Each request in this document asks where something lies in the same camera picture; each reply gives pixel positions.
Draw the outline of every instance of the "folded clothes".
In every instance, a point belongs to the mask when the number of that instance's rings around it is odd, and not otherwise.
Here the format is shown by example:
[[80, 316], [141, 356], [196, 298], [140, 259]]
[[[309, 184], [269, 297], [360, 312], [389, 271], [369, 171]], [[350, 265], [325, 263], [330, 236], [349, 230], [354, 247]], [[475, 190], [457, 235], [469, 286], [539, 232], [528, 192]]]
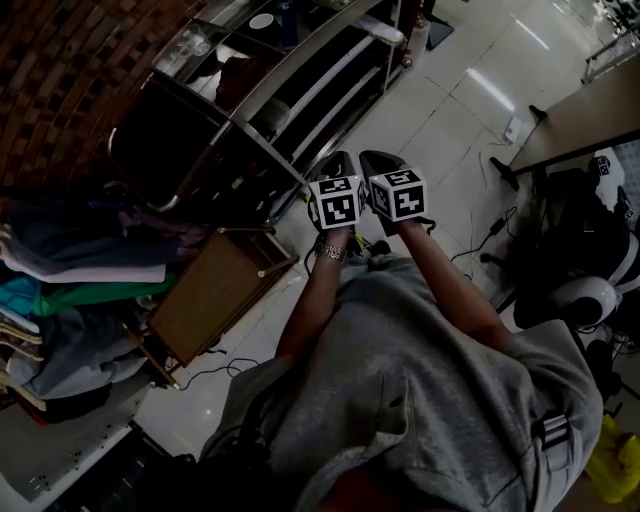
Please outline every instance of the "folded clothes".
[[176, 279], [175, 274], [168, 274], [162, 283], [86, 283], [63, 287], [46, 297], [39, 295], [33, 303], [33, 313], [38, 316], [50, 316], [70, 306], [154, 295], [167, 291]]
[[33, 311], [36, 297], [40, 296], [40, 281], [33, 277], [18, 277], [0, 285], [0, 305], [20, 315]]
[[12, 239], [48, 262], [47, 273], [79, 267], [149, 267], [175, 261], [180, 239], [125, 237], [117, 216], [62, 201], [9, 209]]
[[9, 336], [21, 341], [31, 343], [32, 345], [42, 345], [42, 337], [38, 334], [25, 331], [6, 322], [0, 322], [0, 333], [8, 334]]
[[80, 395], [138, 371], [145, 358], [132, 351], [136, 344], [120, 320], [101, 308], [67, 308], [43, 320], [45, 361], [20, 354], [9, 360], [7, 371], [16, 384], [49, 400]]
[[37, 267], [26, 249], [16, 252], [15, 241], [1, 240], [0, 250], [4, 263], [11, 270], [24, 272], [45, 283], [161, 283], [165, 278], [165, 265], [152, 267], [82, 267], [49, 274]]
[[44, 357], [40, 354], [38, 345], [23, 341], [8, 334], [0, 334], [0, 345], [6, 345], [12, 348], [16, 353], [33, 361], [44, 361]]
[[131, 231], [132, 227], [145, 226], [156, 230], [164, 237], [178, 237], [182, 247], [199, 244], [207, 236], [207, 226], [167, 220], [150, 213], [121, 211], [118, 212], [118, 217], [125, 233]]
[[15, 311], [11, 311], [4, 306], [0, 306], [0, 322], [3, 321], [3, 317], [16, 324], [18, 328], [25, 329], [33, 334], [38, 334], [40, 332], [40, 327], [38, 327], [38, 324], [35, 322], [19, 315]]

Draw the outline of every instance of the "electrical wire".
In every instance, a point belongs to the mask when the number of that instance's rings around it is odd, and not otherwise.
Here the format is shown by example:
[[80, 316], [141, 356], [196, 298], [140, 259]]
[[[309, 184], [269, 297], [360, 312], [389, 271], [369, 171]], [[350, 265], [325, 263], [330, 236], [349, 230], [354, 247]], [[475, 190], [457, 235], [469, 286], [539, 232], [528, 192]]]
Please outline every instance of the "electrical wire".
[[470, 251], [465, 251], [465, 252], [461, 252], [456, 254], [453, 258], [451, 258], [451, 263], [453, 263], [453, 260], [455, 260], [456, 258], [460, 258], [461, 256], [466, 256], [467, 254], [473, 254], [474, 252], [478, 252], [479, 250], [481, 250], [485, 244], [489, 241], [489, 238], [491, 238], [493, 235], [491, 233], [489, 233], [485, 239], [482, 241], [482, 243], [476, 247], [475, 249], [471, 249]]
[[511, 229], [509, 227], [509, 221], [511, 220], [511, 217], [513, 217], [516, 214], [517, 211], [518, 211], [518, 207], [517, 206], [512, 206], [504, 214], [504, 220], [505, 220], [505, 224], [506, 224], [505, 227], [507, 228], [507, 233], [514, 240], [518, 240], [518, 239], [520, 239], [520, 237], [517, 236], [517, 235], [514, 235], [511, 232]]
[[[181, 387], [180, 387], [179, 391], [186, 391], [187, 389], [189, 389], [189, 386], [191, 385], [191, 383], [192, 383], [195, 379], [197, 379], [198, 377], [200, 377], [200, 375], [206, 375], [206, 374], [209, 374], [209, 373], [217, 373], [217, 372], [222, 371], [222, 370], [226, 370], [226, 371], [227, 371], [227, 375], [229, 375], [229, 377], [232, 377], [232, 378], [233, 378], [233, 377], [235, 377], [235, 376], [237, 376], [237, 375], [239, 375], [239, 374], [241, 374], [241, 373], [242, 373], [243, 371], [245, 371], [245, 370], [241, 370], [241, 369], [240, 369], [240, 368], [238, 368], [237, 366], [233, 366], [233, 364], [234, 364], [236, 361], [250, 361], [250, 362], [252, 362], [252, 363], [255, 363], [255, 365], [256, 365], [256, 366], [258, 366], [258, 365], [260, 364], [260, 363], [258, 363], [258, 361], [256, 361], [255, 359], [251, 359], [251, 358], [248, 358], [248, 357], [235, 357], [235, 358], [233, 358], [231, 361], [229, 361], [229, 364], [227, 364], [227, 365], [225, 365], [225, 366], [220, 366], [219, 368], [215, 368], [215, 369], [213, 369], [213, 370], [204, 370], [204, 371], [201, 371], [201, 372], [196, 373], [193, 377], [191, 377], [191, 378], [189, 379], [189, 381], [187, 382], [187, 385], [186, 385], [186, 386], [184, 386], [184, 387], [182, 387], [182, 386], [181, 386]], [[231, 374], [231, 372], [230, 372], [230, 370], [236, 370], [238, 373], [236, 373], [235, 375], [232, 375], [232, 374]]]

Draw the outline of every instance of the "black cable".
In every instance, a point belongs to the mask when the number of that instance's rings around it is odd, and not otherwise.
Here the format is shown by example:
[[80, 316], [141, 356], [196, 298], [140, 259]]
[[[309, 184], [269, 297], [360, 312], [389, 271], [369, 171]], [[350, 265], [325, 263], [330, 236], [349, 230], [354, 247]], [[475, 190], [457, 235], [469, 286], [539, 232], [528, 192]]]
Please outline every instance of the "black cable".
[[455, 260], [456, 258], [459, 258], [460, 256], [466, 256], [467, 254], [473, 254], [474, 252], [478, 252], [479, 250], [481, 250], [485, 244], [489, 241], [489, 238], [491, 238], [493, 235], [491, 233], [489, 233], [486, 238], [482, 241], [482, 243], [480, 244], [479, 247], [475, 248], [475, 249], [471, 249], [470, 251], [465, 251], [465, 252], [461, 252], [456, 254], [453, 258], [451, 258], [451, 263], [453, 263], [453, 260]]
[[226, 366], [221, 366], [220, 368], [215, 368], [214, 370], [204, 370], [202, 372], [198, 372], [196, 373], [193, 377], [191, 377], [189, 379], [189, 382], [187, 382], [187, 385], [185, 387], [181, 387], [179, 389], [179, 391], [186, 391], [189, 386], [191, 385], [191, 383], [198, 377], [200, 377], [200, 375], [205, 375], [207, 373], [217, 373], [221, 370], [227, 370], [227, 374], [230, 377], [235, 377], [235, 375], [231, 375], [231, 372], [229, 370], [236, 370], [238, 373], [236, 373], [236, 375], [241, 374], [244, 370], [241, 370], [240, 368], [237, 368], [235, 366], [233, 366], [233, 363], [235, 363], [236, 361], [250, 361], [252, 363], [255, 363], [256, 366], [258, 366], [260, 363], [258, 361], [256, 361], [255, 359], [250, 359], [250, 358], [246, 358], [246, 357], [236, 357], [234, 359], [232, 359], [231, 361], [229, 361], [229, 364]]
[[518, 207], [517, 206], [512, 206], [511, 208], [509, 208], [505, 214], [504, 214], [504, 221], [505, 221], [505, 226], [507, 228], [507, 233], [509, 234], [509, 236], [511, 238], [513, 238], [514, 240], [519, 240], [520, 237], [518, 235], [514, 235], [511, 232], [511, 229], [509, 228], [509, 221], [511, 220], [511, 218], [516, 214], [516, 212], [518, 211]]
[[596, 332], [600, 324], [589, 327], [588, 329], [576, 329], [580, 334], [593, 334]]

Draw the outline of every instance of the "person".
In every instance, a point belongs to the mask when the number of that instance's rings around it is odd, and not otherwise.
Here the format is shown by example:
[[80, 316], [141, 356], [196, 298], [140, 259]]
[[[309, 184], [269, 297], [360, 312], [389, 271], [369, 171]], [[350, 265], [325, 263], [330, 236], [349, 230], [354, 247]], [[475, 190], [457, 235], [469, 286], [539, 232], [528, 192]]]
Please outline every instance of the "person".
[[233, 379], [202, 459], [257, 400], [271, 480], [242, 494], [272, 510], [552, 510], [603, 414], [567, 326], [512, 334], [421, 224], [395, 228], [412, 259], [378, 255], [346, 282], [350, 233], [328, 232], [275, 358]]

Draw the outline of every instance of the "wrist watch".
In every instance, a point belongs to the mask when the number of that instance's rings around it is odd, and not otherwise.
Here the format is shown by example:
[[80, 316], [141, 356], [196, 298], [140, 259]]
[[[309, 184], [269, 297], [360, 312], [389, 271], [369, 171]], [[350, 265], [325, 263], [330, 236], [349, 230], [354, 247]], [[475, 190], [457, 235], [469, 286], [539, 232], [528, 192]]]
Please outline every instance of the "wrist watch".
[[324, 256], [326, 258], [331, 258], [332, 260], [345, 261], [347, 259], [347, 251], [334, 245], [321, 243], [316, 249], [316, 256]]

